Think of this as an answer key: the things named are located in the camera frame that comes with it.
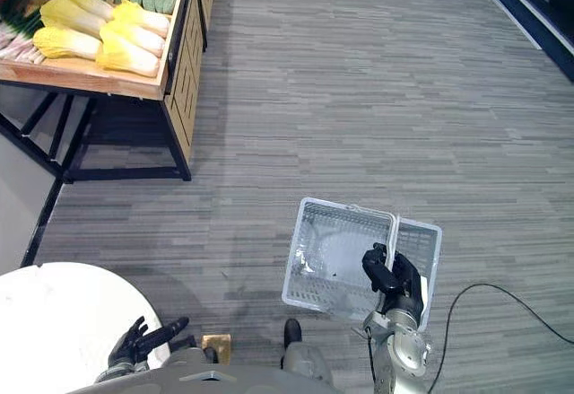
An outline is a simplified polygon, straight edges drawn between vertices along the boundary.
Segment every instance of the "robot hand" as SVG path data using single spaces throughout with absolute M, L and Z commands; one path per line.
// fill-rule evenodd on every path
M 393 270 L 385 266 L 387 246 L 375 243 L 362 258 L 362 266 L 373 292 L 385 297 L 380 307 L 363 321 L 363 327 L 376 342 L 371 355 L 375 391 L 380 393 L 423 393 L 422 376 L 429 352 L 421 334 L 421 276 L 404 255 L 395 254 Z
M 421 275 L 416 267 L 404 255 L 395 254 L 393 271 L 385 267 L 387 246 L 373 244 L 362 258 L 362 266 L 371 281 L 373 292 L 381 291 L 385 301 L 380 312 L 387 313 L 396 309 L 410 315 L 418 327 L 421 323 L 422 301 Z

